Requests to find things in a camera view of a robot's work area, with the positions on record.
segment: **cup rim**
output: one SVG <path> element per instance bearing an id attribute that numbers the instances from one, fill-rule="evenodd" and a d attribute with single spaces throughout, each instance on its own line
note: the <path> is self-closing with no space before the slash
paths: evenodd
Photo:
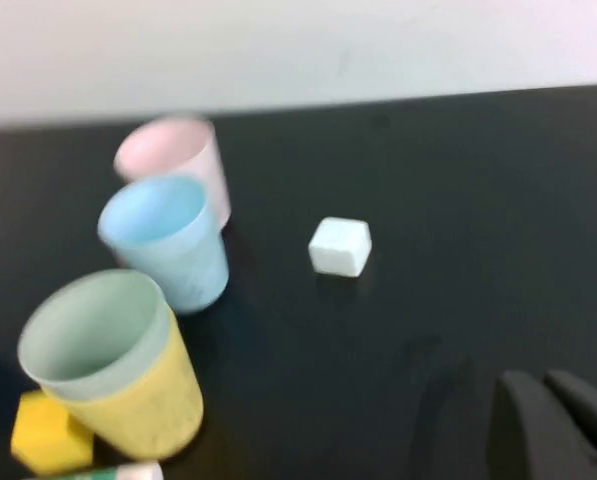
<path id="1" fill-rule="evenodd" d="M 34 320 L 36 320 L 40 316 L 40 314 L 47 307 L 50 306 L 51 303 L 53 303 L 62 294 L 82 286 L 82 284 L 85 282 L 93 281 L 98 277 L 104 277 L 104 276 L 108 276 L 108 275 L 117 275 L 117 274 L 142 277 L 144 280 L 147 281 L 147 283 L 149 285 L 154 287 L 154 292 L 156 293 L 156 295 L 162 300 L 162 302 L 164 302 L 166 304 L 165 296 L 164 296 L 164 293 L 162 292 L 162 289 L 160 288 L 160 286 L 149 275 L 146 275 L 137 270 L 127 270 L 127 269 L 123 269 L 123 268 L 111 268 L 111 269 L 107 269 L 107 270 L 99 270 L 97 272 L 93 272 L 93 273 L 84 275 L 82 277 L 79 277 L 72 282 L 69 282 L 67 285 L 62 286 L 61 288 L 59 288 L 58 290 L 53 292 L 51 295 L 49 295 L 49 297 L 47 297 L 45 300 L 43 300 L 42 303 L 40 305 L 38 305 L 38 307 L 36 307 L 36 309 L 29 316 L 27 322 L 25 323 L 25 326 L 22 329 L 22 332 L 20 333 L 20 338 L 18 339 L 18 347 L 16 349 L 16 353 L 18 355 L 18 363 L 20 363 L 20 366 L 22 367 L 25 374 L 27 374 L 27 376 L 29 376 L 29 378 L 34 380 L 36 383 L 40 384 L 42 387 L 48 386 L 52 389 L 59 389 L 60 387 L 73 385 L 73 384 L 75 384 L 77 382 L 81 382 L 83 380 L 88 380 L 88 381 L 96 380 L 98 378 L 103 377 L 107 372 L 109 372 L 111 369 L 116 367 L 119 363 L 126 361 L 127 357 L 129 357 L 135 350 L 137 350 L 141 344 L 143 344 L 147 341 L 146 340 L 146 338 L 148 337 L 147 333 L 154 328 L 154 325 L 157 322 L 157 317 L 158 317 L 157 312 L 158 312 L 158 303 L 159 302 L 156 302 L 156 306 L 154 307 L 154 311 L 152 312 L 152 319 L 151 319 L 149 325 L 147 325 L 147 327 L 145 328 L 144 332 L 142 333 L 142 335 L 140 336 L 138 341 L 135 342 L 129 350 L 127 350 L 125 353 L 120 355 L 113 362 L 111 362 L 110 364 L 101 368 L 100 370 L 95 371 L 94 373 L 91 373 L 89 375 L 84 375 L 81 377 L 71 378 L 68 380 L 48 380 L 48 379 L 44 379 L 41 376 L 38 376 L 35 373 L 33 373 L 28 368 L 28 366 L 25 365 L 25 362 L 23 362 L 21 351 L 22 351 L 22 345 L 23 345 L 25 336 L 26 336 L 27 332 L 32 328 L 32 323 L 34 322 Z"/>
<path id="2" fill-rule="evenodd" d="M 180 160 L 179 162 L 176 162 L 175 165 L 172 165 L 168 169 L 165 169 L 165 170 L 155 169 L 151 173 L 149 173 L 149 172 L 147 172 L 147 173 L 131 172 L 131 169 L 126 168 L 126 164 L 125 164 L 126 160 L 125 159 L 127 158 L 128 154 L 123 154 L 123 150 L 128 148 L 128 145 L 130 142 L 136 141 L 136 139 L 148 134 L 152 129 L 158 128 L 161 125 L 165 124 L 166 122 L 180 122 L 187 126 L 190 126 L 193 123 L 202 123 L 203 125 L 205 125 L 208 128 L 209 134 L 207 136 L 207 139 L 203 142 L 202 148 L 200 150 L 198 150 L 191 156 L 184 158 L 184 159 Z M 118 147 L 118 149 L 116 150 L 116 153 L 114 155 L 114 168 L 122 177 L 124 177 L 125 179 L 130 180 L 130 181 L 138 181 L 140 179 L 143 179 L 146 177 L 151 177 L 153 175 L 160 175 L 160 174 L 164 174 L 167 172 L 173 172 L 173 171 L 177 170 L 178 168 L 182 167 L 183 165 L 185 165 L 186 163 L 193 161 L 193 160 L 199 158 L 200 156 L 202 156 L 211 147 L 211 144 L 215 142 L 215 138 L 216 138 L 216 127 L 214 126 L 213 122 L 206 117 L 194 116 L 194 115 L 191 115 L 191 116 L 163 115 L 161 117 L 154 118 L 153 120 L 150 120 L 147 123 L 144 123 L 144 124 L 136 127 L 134 130 L 132 130 L 129 133 L 129 135 L 127 135 L 124 138 L 124 140 L 122 141 L 122 143 L 120 144 L 120 146 Z"/>
<path id="3" fill-rule="evenodd" d="M 200 211 L 198 212 L 198 214 L 194 217 L 194 219 L 191 222 L 187 223 L 182 228 L 176 230 L 175 232 L 173 232 L 167 236 L 157 238 L 154 240 L 140 242 L 140 243 L 116 242 L 113 239 L 111 239 L 108 235 L 106 235 L 104 229 L 102 228 L 102 224 L 103 224 L 105 215 L 109 215 L 109 211 L 111 210 L 111 208 L 114 207 L 113 203 L 120 201 L 120 197 L 123 195 L 127 195 L 127 192 L 133 188 L 137 188 L 137 187 L 140 187 L 142 185 L 145 185 L 145 184 L 151 183 L 151 182 L 162 181 L 165 179 L 179 179 L 179 180 L 182 179 L 191 185 L 199 187 L 200 190 L 202 191 L 203 198 L 204 198 L 203 205 L 200 208 Z M 120 190 L 118 190 L 116 193 L 114 193 L 114 195 L 109 200 L 107 200 L 107 203 L 105 204 L 102 211 L 100 212 L 100 215 L 98 216 L 98 225 L 97 225 L 98 237 L 112 251 L 115 250 L 117 245 L 122 245 L 121 248 L 124 251 L 136 251 L 136 250 L 144 251 L 145 249 L 149 249 L 149 248 L 162 248 L 163 244 L 166 244 L 169 241 L 172 241 L 172 239 L 175 239 L 178 236 L 183 235 L 184 232 L 186 232 L 189 229 L 193 229 L 195 226 L 197 226 L 199 223 L 201 223 L 202 218 L 207 214 L 207 212 L 210 208 L 211 208 L 211 205 L 209 202 L 209 195 L 208 195 L 207 189 L 202 184 L 202 182 L 200 182 L 199 180 L 196 180 L 195 178 L 192 178 L 188 175 L 180 175 L 180 174 L 176 174 L 176 173 L 165 173 L 165 174 L 153 175 L 150 177 L 143 178 L 141 180 L 137 180 L 132 183 L 128 183 L 127 185 L 122 187 Z"/>

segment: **white wall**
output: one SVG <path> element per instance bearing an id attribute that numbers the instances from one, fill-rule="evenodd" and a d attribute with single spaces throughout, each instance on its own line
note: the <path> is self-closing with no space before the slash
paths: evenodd
<path id="1" fill-rule="evenodd" d="M 0 123 L 597 83 L 597 0 L 0 0 Z"/>

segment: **black table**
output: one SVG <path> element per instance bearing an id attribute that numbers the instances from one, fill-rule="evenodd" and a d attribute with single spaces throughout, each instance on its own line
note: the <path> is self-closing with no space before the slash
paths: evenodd
<path id="1" fill-rule="evenodd" d="M 31 311 L 112 267 L 96 220 L 138 121 L 0 133 L 0 479 Z M 181 318 L 207 414 L 168 480 L 484 478 L 494 378 L 597 385 L 597 87 L 216 119 L 231 280 Z M 356 281 L 324 216 L 369 222 Z M 101 450 L 102 463 L 119 461 Z"/>

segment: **marker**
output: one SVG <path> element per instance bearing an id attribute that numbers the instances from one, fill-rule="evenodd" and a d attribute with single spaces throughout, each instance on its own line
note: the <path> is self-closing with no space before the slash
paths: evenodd
<path id="1" fill-rule="evenodd" d="M 163 480 L 163 476 L 157 463 L 139 463 L 66 477 L 52 477 L 48 480 Z"/>

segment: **white cube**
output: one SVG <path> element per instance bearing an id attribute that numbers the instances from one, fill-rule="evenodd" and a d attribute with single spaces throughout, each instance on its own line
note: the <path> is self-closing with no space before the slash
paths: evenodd
<path id="1" fill-rule="evenodd" d="M 361 220 L 324 218 L 309 242 L 311 263 L 318 273 L 357 277 L 369 252 L 369 225 Z"/>

